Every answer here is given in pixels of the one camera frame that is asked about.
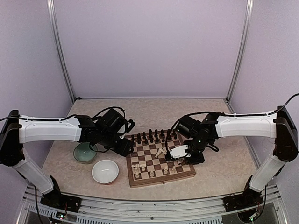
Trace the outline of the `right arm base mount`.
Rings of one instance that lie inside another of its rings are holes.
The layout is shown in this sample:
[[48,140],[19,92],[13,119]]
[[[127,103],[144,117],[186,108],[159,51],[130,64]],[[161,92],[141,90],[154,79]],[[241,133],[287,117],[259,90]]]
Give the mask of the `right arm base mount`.
[[231,212],[235,210],[242,210],[249,208],[264,202],[261,194],[238,194],[231,195],[223,198],[223,203],[226,212]]

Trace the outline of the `white ceramic bowl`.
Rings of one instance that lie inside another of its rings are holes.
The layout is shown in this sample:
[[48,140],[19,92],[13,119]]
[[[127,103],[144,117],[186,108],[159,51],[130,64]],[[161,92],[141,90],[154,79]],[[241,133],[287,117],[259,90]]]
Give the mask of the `white ceramic bowl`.
[[92,168],[93,179],[100,184],[111,184],[119,175],[119,167],[112,160],[101,160]]

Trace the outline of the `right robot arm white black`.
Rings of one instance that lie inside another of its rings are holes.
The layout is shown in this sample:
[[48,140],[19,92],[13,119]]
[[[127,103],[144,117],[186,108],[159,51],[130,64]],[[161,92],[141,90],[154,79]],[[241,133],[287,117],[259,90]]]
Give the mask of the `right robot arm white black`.
[[229,137],[215,142],[219,152],[207,148],[205,162],[195,165],[192,178],[173,184],[174,199],[194,199],[241,191],[274,148],[274,139],[265,137]]

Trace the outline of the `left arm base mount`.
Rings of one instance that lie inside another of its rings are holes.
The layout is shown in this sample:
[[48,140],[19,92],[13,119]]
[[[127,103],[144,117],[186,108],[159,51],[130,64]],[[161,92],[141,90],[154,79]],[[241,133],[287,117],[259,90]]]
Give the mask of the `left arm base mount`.
[[61,196],[53,196],[46,197],[43,196],[41,198],[41,204],[56,208],[59,210],[64,210],[67,212],[75,212],[78,213],[79,208],[81,206],[82,199],[75,196],[61,195]]

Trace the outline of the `green glass bowl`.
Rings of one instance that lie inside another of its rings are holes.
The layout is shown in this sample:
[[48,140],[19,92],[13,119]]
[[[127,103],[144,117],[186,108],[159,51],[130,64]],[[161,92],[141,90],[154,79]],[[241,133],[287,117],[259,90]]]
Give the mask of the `green glass bowl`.
[[96,154],[96,145],[91,146],[88,142],[78,144],[73,151],[74,159],[82,164],[89,164],[93,162],[96,157]]

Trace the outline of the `white chess piece top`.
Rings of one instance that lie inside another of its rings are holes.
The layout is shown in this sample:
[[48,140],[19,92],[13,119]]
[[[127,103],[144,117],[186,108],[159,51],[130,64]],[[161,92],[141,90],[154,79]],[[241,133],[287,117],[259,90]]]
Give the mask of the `white chess piece top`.
[[140,172],[137,170],[135,171],[135,179],[139,179],[140,178]]

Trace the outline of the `right aluminium frame post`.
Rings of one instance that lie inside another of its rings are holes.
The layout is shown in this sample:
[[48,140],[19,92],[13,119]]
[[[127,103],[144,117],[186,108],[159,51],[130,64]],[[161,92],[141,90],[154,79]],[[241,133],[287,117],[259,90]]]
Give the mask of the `right aluminium frame post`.
[[242,66],[243,57],[245,54],[247,39],[249,35],[249,28],[250,28],[250,22],[253,12],[253,6],[254,1],[253,0],[247,0],[246,1],[246,10],[245,10],[245,16],[243,20],[243,26],[242,26],[242,33],[241,33],[241,40],[237,52],[237,58],[233,70],[233,76],[229,85],[229,89],[226,96],[226,102],[227,104],[230,104],[233,98],[233,94],[237,85],[237,80],[240,75],[240,70]]

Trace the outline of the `wooden chess board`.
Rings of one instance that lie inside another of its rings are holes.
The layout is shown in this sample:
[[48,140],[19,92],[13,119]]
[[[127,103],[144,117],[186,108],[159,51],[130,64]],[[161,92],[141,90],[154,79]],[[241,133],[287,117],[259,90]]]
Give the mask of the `wooden chess board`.
[[[180,145],[183,140],[179,135]],[[155,157],[159,148],[163,148],[161,144],[146,145],[146,146],[134,146],[133,152],[127,156],[127,170],[129,185],[132,188],[151,186],[166,182],[172,182],[182,180],[186,178],[192,178],[196,175],[196,171],[193,165],[188,165],[184,160],[179,159],[177,161],[167,161],[164,154]],[[141,171],[140,168],[134,169],[131,165],[146,164],[145,171]],[[164,167],[168,166],[168,174],[164,175]],[[171,173],[171,168],[176,167],[176,173]],[[140,172],[140,178],[135,179],[135,171]],[[150,177],[150,171],[154,171],[154,177]]]

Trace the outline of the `black chess pieces row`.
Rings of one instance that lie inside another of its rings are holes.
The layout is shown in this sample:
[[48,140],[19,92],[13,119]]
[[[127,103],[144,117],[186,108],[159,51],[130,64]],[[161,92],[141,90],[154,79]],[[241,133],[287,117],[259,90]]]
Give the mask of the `black chess pieces row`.
[[146,145],[158,145],[161,144],[165,147],[165,141],[167,141],[168,147],[174,147],[180,145],[179,135],[175,130],[157,130],[149,129],[148,132],[137,133],[126,136],[131,140],[134,146],[146,146]]

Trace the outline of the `front aluminium rail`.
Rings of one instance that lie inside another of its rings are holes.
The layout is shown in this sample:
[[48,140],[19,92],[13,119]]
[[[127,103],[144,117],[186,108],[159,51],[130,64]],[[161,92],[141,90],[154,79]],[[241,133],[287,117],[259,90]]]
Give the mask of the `front aluminium rail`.
[[125,200],[79,196],[78,212],[40,204],[41,194],[29,185],[19,206],[16,224],[240,224],[252,207],[227,212],[223,195],[185,200]]

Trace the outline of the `aluminium frame post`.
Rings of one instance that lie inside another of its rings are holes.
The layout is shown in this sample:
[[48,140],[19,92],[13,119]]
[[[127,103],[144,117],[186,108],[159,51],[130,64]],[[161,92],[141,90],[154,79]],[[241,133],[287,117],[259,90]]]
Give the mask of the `aluminium frame post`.
[[47,0],[46,2],[47,2],[47,8],[48,8],[48,13],[50,18],[51,29],[54,36],[54,43],[57,51],[57,56],[63,74],[63,79],[71,103],[73,104],[76,101],[76,96],[69,76],[69,72],[67,69],[66,60],[63,52],[63,47],[60,40],[59,28],[58,28],[58,22],[57,22],[56,10],[55,10],[55,2],[53,0]]
[[229,89],[226,96],[226,102],[227,104],[230,104],[233,98],[233,94],[237,85],[237,80],[240,75],[240,70],[242,66],[243,57],[245,54],[247,39],[249,35],[249,28],[250,28],[250,22],[253,12],[253,6],[254,1],[253,0],[247,0],[246,1],[246,10],[245,10],[245,16],[243,20],[243,26],[242,26],[242,33],[241,33],[241,40],[237,52],[237,58],[233,70],[233,76],[229,85]]

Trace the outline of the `left aluminium frame post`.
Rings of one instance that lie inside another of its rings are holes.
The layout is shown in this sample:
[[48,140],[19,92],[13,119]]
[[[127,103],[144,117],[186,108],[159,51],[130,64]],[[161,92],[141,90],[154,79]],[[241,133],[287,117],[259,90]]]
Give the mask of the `left aluminium frame post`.
[[63,47],[60,40],[59,28],[58,28],[58,22],[57,22],[56,10],[55,10],[55,2],[53,0],[47,0],[46,2],[47,2],[47,8],[48,8],[48,13],[50,18],[51,29],[54,36],[54,43],[57,51],[57,56],[63,74],[63,79],[71,103],[73,104],[76,101],[76,96],[69,76],[69,72],[67,69],[66,60],[63,52]]

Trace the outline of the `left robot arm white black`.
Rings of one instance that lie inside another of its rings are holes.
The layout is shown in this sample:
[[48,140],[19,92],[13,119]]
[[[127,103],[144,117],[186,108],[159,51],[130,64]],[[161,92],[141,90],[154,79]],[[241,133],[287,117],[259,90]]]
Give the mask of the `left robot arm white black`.
[[135,126],[133,120],[126,120],[117,107],[104,110],[103,116],[90,117],[73,114],[66,118],[36,118],[20,115],[12,110],[3,118],[5,124],[0,132],[0,162],[12,167],[23,178],[30,181],[53,206],[65,204],[56,180],[47,176],[31,160],[23,145],[35,141],[64,140],[87,143],[89,148],[99,144],[106,151],[112,150],[121,156],[132,153],[132,141],[124,137]]

